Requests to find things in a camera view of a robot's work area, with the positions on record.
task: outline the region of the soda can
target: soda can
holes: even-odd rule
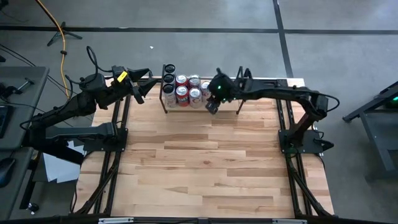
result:
[[[188,85],[189,85],[189,89],[200,88],[200,77],[199,77],[199,75],[191,75],[189,77]]]
[[[175,84],[178,86],[188,86],[188,79],[185,75],[177,75],[175,78]]]
[[[189,91],[189,103],[193,108],[199,108],[201,106],[201,92],[200,89],[194,87]]]
[[[188,88],[185,86],[179,86],[177,87],[177,90],[175,92],[177,93],[178,105],[188,106],[189,105]]]
[[[165,98],[166,105],[168,107],[176,107],[177,106],[177,99],[175,97],[174,86],[171,84],[166,84],[163,86],[163,95]]]
[[[202,101],[206,102],[206,100],[210,97],[211,93],[209,90],[209,81],[205,81],[200,85],[200,91],[201,91],[201,97],[202,97]]]
[[[175,75],[175,66],[172,65],[172,64],[168,64],[168,65],[166,65],[166,66],[164,67],[164,71],[165,71],[166,73]]]
[[[164,82],[165,84],[170,84],[170,85],[175,86],[175,78],[174,78],[174,75],[173,75],[173,74],[166,74],[166,75],[164,75],[164,77],[163,77],[163,82]]]

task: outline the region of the gray floor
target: gray floor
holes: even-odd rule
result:
[[[59,21],[77,26],[277,28],[271,0],[46,0]],[[286,29],[398,29],[395,0],[280,0]],[[5,11],[27,25],[51,22],[33,1],[15,0]],[[0,16],[0,24],[16,21]],[[185,73],[212,75],[216,67],[235,73],[249,67],[257,77],[285,77],[277,34],[79,33],[68,38],[65,73],[74,79],[93,73],[85,46],[94,48],[99,64],[149,67],[159,75],[163,63],[174,63]],[[50,67],[60,81],[61,42],[46,43],[53,32],[0,31],[0,43],[37,65]],[[364,175],[380,168],[376,152],[359,120],[346,124],[341,117],[372,99],[397,80],[396,35],[287,35],[294,77],[308,87],[337,96],[341,106],[318,124],[335,147],[325,153],[326,174],[335,213],[344,218],[398,223],[398,182],[367,183]],[[7,56],[0,66],[22,65]],[[46,84],[39,108],[60,105],[65,95]],[[73,125],[87,126],[85,118]],[[41,206],[36,217],[68,211],[73,183],[42,184],[33,201]],[[15,211],[13,218],[30,217]]]

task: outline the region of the wooden tabletop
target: wooden tabletop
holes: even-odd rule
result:
[[[304,86],[301,78],[287,80],[289,85]],[[239,115],[165,114],[159,90],[160,86],[154,87],[143,105],[132,98],[129,137],[119,167],[112,216],[294,217],[285,158],[277,137],[280,127],[275,100],[247,101]],[[298,121],[303,109],[294,102],[292,106]],[[110,122],[112,113],[112,106],[107,111],[97,110],[93,125]],[[103,152],[92,153],[82,165],[75,210],[97,187],[103,156]],[[302,157],[309,189],[333,213],[320,159],[309,154]],[[301,190],[297,192],[304,212]]]

